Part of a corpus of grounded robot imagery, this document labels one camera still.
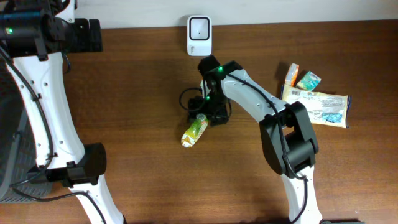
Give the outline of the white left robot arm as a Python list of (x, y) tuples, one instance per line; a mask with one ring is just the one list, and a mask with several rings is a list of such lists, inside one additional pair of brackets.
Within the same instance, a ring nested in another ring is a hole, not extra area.
[(76, 1), (7, 1), (1, 10), (1, 58), (23, 102), (1, 202), (48, 202), (48, 184), (59, 182), (90, 222), (124, 223), (106, 184), (105, 148), (81, 142), (65, 93), (67, 55), (103, 50), (99, 20), (76, 18), (77, 7)]

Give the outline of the teal small drink carton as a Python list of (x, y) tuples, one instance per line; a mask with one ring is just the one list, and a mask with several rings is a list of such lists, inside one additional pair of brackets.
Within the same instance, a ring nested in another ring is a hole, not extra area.
[(321, 78), (311, 71), (308, 71), (296, 84), (296, 87), (306, 91), (313, 91), (321, 82)]

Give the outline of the cream yellow snack bag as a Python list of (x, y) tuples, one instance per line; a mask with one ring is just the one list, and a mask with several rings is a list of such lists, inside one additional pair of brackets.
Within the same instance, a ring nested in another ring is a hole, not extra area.
[(283, 84), (282, 100), (289, 104), (296, 101), (303, 104), (312, 124), (349, 128), (347, 118), (352, 101), (351, 95), (331, 95)]

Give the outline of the green orange juice carton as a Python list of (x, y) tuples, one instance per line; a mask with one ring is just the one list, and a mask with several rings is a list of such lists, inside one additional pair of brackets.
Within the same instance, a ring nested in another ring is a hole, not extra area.
[(209, 120), (206, 115), (198, 114), (190, 127), (184, 132), (181, 137), (181, 144), (183, 147), (190, 148), (195, 145), (201, 135), (208, 127)]

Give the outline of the orange small drink carton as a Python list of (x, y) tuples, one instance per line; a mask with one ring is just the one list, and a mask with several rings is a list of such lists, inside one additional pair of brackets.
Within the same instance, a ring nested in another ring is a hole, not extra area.
[(285, 76), (285, 84), (288, 86), (294, 86), (298, 73), (299, 73), (299, 65), (296, 63), (292, 63)]

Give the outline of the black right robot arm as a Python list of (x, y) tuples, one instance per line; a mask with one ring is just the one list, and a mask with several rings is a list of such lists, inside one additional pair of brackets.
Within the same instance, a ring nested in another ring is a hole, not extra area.
[(259, 124), (263, 155), (284, 183), (288, 222), (325, 224), (313, 183), (319, 144), (305, 106), (273, 96), (234, 60), (222, 65), (209, 55), (200, 60), (198, 71), (201, 96), (189, 99), (188, 117), (206, 116), (211, 125), (226, 124), (235, 101)]

